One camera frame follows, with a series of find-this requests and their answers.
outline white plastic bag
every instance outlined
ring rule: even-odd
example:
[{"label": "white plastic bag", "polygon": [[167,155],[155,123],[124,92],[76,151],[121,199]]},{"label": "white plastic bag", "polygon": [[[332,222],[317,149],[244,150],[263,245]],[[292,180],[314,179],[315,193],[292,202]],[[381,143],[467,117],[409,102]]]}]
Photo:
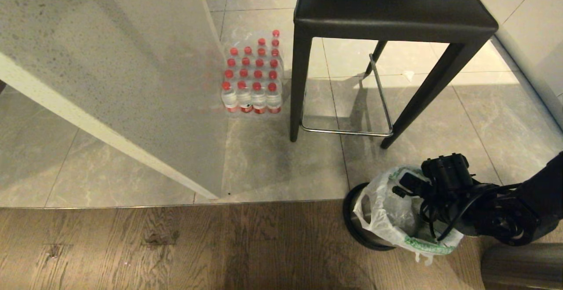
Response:
[{"label": "white plastic bag", "polygon": [[[415,252],[417,262],[422,254],[427,258],[424,264],[428,266],[432,264],[434,255],[453,252],[463,238],[463,234],[453,229],[444,240],[440,242],[432,240],[428,224],[418,218],[422,199],[410,196],[401,198],[392,192],[394,186],[400,185],[398,182],[406,172],[429,181],[423,176],[422,170],[415,166],[392,168],[380,174],[362,190],[354,206],[354,213],[362,223],[362,228],[396,246]],[[366,222],[362,212],[362,201],[366,196],[369,198],[372,210],[370,223]]]}]

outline tile floor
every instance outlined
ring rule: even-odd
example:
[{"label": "tile floor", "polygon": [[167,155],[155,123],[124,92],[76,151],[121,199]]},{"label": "tile floor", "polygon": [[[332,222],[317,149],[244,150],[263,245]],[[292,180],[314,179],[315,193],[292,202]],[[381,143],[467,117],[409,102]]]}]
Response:
[{"label": "tile floor", "polygon": [[[287,77],[296,0],[207,0],[229,47],[257,31],[280,29]],[[316,38],[311,51],[305,124],[383,130],[372,77],[358,75],[376,41]],[[397,118],[445,49],[389,43],[378,62]],[[284,87],[289,101],[290,80]],[[451,152],[467,156],[481,181],[529,178],[563,150],[563,133],[518,67],[492,39],[388,149],[380,139],[306,133],[288,136],[289,106],[267,119],[229,119],[223,195],[213,202],[342,198],[398,164],[419,165]],[[0,94],[0,206],[98,207],[208,203],[189,189],[121,154],[14,89]]]}]

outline bar stool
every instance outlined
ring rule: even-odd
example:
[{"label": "bar stool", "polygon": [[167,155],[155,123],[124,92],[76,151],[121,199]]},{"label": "bar stool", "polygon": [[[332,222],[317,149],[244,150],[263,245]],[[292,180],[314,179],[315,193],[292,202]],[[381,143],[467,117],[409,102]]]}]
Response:
[{"label": "bar stool", "polygon": [[[366,133],[305,128],[313,132],[385,137],[388,148],[497,31],[498,24],[479,0],[297,0],[294,12],[290,140],[302,126],[303,100],[314,37],[378,40],[366,76],[374,71],[390,131]],[[392,123],[375,68],[386,43],[449,43],[398,119]]]}]

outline chrome footrest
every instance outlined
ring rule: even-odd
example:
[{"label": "chrome footrest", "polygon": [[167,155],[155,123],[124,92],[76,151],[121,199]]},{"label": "chrome footrest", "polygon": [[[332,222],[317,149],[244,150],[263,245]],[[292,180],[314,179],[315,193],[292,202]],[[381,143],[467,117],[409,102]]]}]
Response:
[{"label": "chrome footrest", "polygon": [[301,112],[301,120],[300,120],[301,127],[308,132],[315,132],[315,133],[344,134],[344,135],[358,135],[358,136],[372,136],[372,137],[390,137],[390,136],[392,136],[393,135],[393,124],[391,122],[391,117],[389,116],[387,103],[385,102],[384,90],[381,86],[380,75],[377,72],[376,62],[373,60],[372,54],[369,54],[369,62],[372,65],[373,74],[374,74],[374,76],[376,76],[377,89],[380,91],[381,103],[383,104],[385,118],[386,118],[388,126],[389,126],[388,132],[373,133],[373,132],[356,132],[356,131],[352,131],[352,130],[332,130],[332,129],[308,128],[307,126],[303,125],[303,112]]}]

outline water bottle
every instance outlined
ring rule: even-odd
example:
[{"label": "water bottle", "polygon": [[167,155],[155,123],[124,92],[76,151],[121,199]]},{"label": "water bottle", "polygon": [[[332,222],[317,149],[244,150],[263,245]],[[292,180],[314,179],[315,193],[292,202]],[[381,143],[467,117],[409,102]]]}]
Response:
[{"label": "water bottle", "polygon": [[221,100],[227,111],[234,113],[239,109],[239,102],[237,101],[237,94],[231,83],[228,81],[223,82],[223,91],[221,91]]},{"label": "water bottle", "polygon": [[245,47],[245,57],[246,58],[250,58],[252,59],[254,56],[253,52],[252,52],[252,48],[250,46],[246,46]]},{"label": "water bottle", "polygon": [[272,49],[280,49],[280,31],[274,29],[272,31],[272,40],[270,41]]},{"label": "water bottle", "polygon": [[266,58],[267,56],[267,50],[266,48],[259,48],[258,49],[258,58]]},{"label": "water bottle", "polygon": [[255,70],[254,71],[254,79],[257,82],[262,82],[262,71],[261,70]]},{"label": "water bottle", "polygon": [[248,69],[241,69],[241,71],[239,71],[239,80],[243,80],[247,87],[252,86],[253,80],[248,75]]},{"label": "water bottle", "polygon": [[231,82],[233,81],[234,77],[235,77],[235,72],[233,72],[233,70],[231,69],[225,70],[225,81]]},{"label": "water bottle", "polygon": [[282,81],[281,81],[281,76],[279,75],[278,71],[275,70],[271,70],[268,73],[268,77],[270,78],[270,82],[273,82],[276,84],[277,90],[280,94],[283,93],[283,85],[282,85]]},{"label": "water bottle", "polygon": [[281,61],[282,59],[282,54],[280,53],[278,48],[273,48],[272,51],[270,52],[270,55],[272,59],[277,59],[278,61]]},{"label": "water bottle", "polygon": [[245,113],[252,112],[252,97],[246,82],[244,80],[241,80],[239,81],[237,86],[237,101],[239,101],[241,111]]},{"label": "water bottle", "polygon": [[270,60],[270,68],[275,71],[279,71],[279,61],[277,59]]},{"label": "water bottle", "polygon": [[256,69],[262,69],[264,66],[264,60],[261,58],[256,59]]},{"label": "water bottle", "polygon": [[231,58],[235,58],[235,59],[236,59],[236,58],[239,58],[239,57],[240,57],[240,56],[239,56],[239,50],[238,50],[237,48],[235,48],[235,47],[232,47],[232,48],[229,50],[229,53],[231,54]]},{"label": "water bottle", "polygon": [[235,58],[227,59],[227,67],[229,67],[229,69],[235,69],[237,67],[237,61]]},{"label": "water bottle", "polygon": [[249,57],[244,57],[241,60],[243,67],[250,67],[251,59]]},{"label": "water bottle", "polygon": [[274,82],[268,84],[266,105],[268,107],[268,111],[273,114],[277,114],[282,110],[282,95],[278,90],[278,86]]},{"label": "water bottle", "polygon": [[260,82],[252,84],[252,106],[258,114],[266,112],[266,92],[262,89]]},{"label": "water bottle", "polygon": [[266,45],[266,39],[265,38],[259,38],[258,39],[258,49],[263,49],[264,56],[268,55],[270,48]]}]

